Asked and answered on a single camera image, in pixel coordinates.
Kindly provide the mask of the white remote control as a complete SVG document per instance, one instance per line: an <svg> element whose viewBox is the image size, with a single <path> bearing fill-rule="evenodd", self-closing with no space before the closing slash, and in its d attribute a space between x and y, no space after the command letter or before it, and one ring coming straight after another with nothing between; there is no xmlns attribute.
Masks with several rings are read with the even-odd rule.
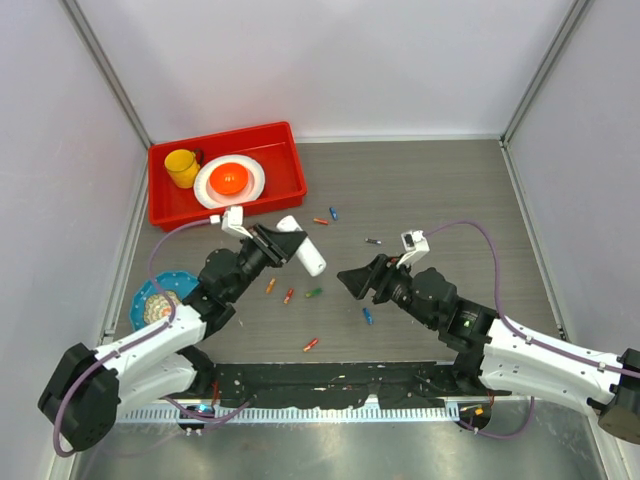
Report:
<svg viewBox="0 0 640 480"><path fill-rule="evenodd" d="M276 228L280 232L304 232L300 224L292 215L283 217L276 224ZM318 277L325 271L327 266L326 260L309 236L306 237L297 249L296 258L304 266L305 270L311 277Z"/></svg>

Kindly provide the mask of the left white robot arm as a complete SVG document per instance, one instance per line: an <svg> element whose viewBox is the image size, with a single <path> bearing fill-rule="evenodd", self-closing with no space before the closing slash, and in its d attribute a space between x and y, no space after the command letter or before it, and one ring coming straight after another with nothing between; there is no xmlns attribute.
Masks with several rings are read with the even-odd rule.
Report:
<svg viewBox="0 0 640 480"><path fill-rule="evenodd" d="M235 303L267 268L281 268L314 247L308 233L256 223L241 228L240 248L209 253L182 303L159 321L108 345L79 342L61 356L37 402L53 426L53 449L68 458L97 445L115 422L149 402L185 392L205 397L213 385L209 358L197 344L234 316Z"/></svg>

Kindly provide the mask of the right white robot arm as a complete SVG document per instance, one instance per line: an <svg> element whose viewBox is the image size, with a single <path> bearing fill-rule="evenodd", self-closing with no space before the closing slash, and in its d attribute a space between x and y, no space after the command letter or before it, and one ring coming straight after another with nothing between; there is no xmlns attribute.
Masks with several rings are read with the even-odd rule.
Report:
<svg viewBox="0 0 640 480"><path fill-rule="evenodd" d="M373 303L393 302L436 332L457 354L451 380L460 393L485 388L593 412L606 433L638 443L638 351L600 352L501 319L494 309L461 297L435 268L411 274L399 258L384 254L337 277L355 299L371 293Z"/></svg>

